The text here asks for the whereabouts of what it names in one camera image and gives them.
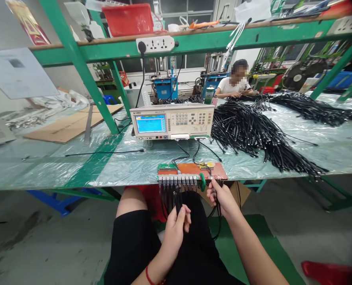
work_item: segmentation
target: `clear plastic cover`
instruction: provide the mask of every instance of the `clear plastic cover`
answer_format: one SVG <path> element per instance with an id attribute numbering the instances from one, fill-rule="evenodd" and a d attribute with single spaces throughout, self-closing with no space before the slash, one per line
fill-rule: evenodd
<path id="1" fill-rule="evenodd" d="M 318 99 L 339 106 L 352 109 L 352 99 L 345 103 L 336 103 L 337 95 L 322 94 Z M 340 127 L 331 127 L 322 123 L 297 118 L 298 114 L 286 107 L 272 104 L 277 110 L 263 112 L 273 119 L 286 134 L 301 138 L 319 146 L 293 139 L 296 144 L 291 145 L 309 160 L 324 167 L 328 174 L 352 173 L 352 121 L 345 122 Z M 114 115 L 114 118 L 126 117 L 124 109 Z M 50 122 L 58 119 L 53 116 Z M 71 187 L 104 187 L 156 183 L 158 164 L 171 163 L 172 159 L 184 156 L 183 151 L 175 141 L 139 141 L 131 135 L 132 125 L 124 134 L 112 136 L 106 123 L 94 127 L 91 133 L 91 143 L 84 145 L 83 135 L 71 140 L 67 144 L 55 144 L 18 139 L 0 145 L 0 189 L 45 189 Z M 209 140 L 203 140 L 222 160 L 229 180 L 272 179 L 286 177 L 300 177 L 304 174 L 296 172 L 279 172 L 270 162 L 263 163 L 262 151 L 259 158 L 239 152 L 235 155 L 229 149 L 222 153 L 218 145 Z M 118 143 L 115 152 L 139 150 L 126 154 L 99 154 L 65 157 L 66 154 L 94 152 L 97 149 L 108 151 Z M 192 157 L 197 151 L 198 142 L 195 140 L 180 141 L 180 145 L 190 158 L 180 160 L 179 163 L 192 163 Z M 196 156 L 198 161 L 218 161 L 214 154 L 201 146 Z"/>

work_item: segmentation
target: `hand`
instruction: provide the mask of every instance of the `hand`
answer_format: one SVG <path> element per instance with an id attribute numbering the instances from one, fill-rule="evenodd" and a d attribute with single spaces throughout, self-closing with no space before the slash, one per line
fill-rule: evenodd
<path id="1" fill-rule="evenodd" d="M 215 179 L 212 179 L 209 184 L 207 197 L 214 203 L 214 206 L 217 205 L 215 198 L 218 197 L 218 201 L 221 204 L 222 214 L 227 220 L 240 214 L 238 204 L 232 196 L 230 189 L 226 185 L 220 187 Z"/>
<path id="2" fill-rule="evenodd" d="M 231 93 L 230 96 L 233 98 L 239 98 L 241 94 L 239 92 L 234 92 L 234 93 Z"/>
<path id="3" fill-rule="evenodd" d="M 190 218 L 191 210 L 188 206 L 181 207 L 179 215 L 177 216 L 176 207 L 173 208 L 168 216 L 167 225 L 165 227 L 164 241 L 161 245 L 160 251 L 167 257 L 176 259 L 181 244 L 183 243 L 184 230 L 189 232 L 192 220 Z"/>

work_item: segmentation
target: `white shirt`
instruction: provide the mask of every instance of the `white shirt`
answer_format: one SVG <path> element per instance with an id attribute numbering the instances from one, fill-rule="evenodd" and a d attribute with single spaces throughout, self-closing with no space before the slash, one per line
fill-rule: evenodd
<path id="1" fill-rule="evenodd" d="M 221 80 L 218 87 L 221 89 L 221 94 L 227 94 L 245 91 L 250 88 L 250 84 L 246 78 L 242 78 L 241 81 L 233 87 L 230 84 L 230 77 L 226 77 Z"/>

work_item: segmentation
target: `blue screen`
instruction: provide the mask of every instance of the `blue screen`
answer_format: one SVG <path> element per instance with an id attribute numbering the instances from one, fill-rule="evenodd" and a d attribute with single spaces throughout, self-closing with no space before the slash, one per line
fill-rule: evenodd
<path id="1" fill-rule="evenodd" d="M 165 133 L 165 115 L 136 116 L 139 133 Z"/>

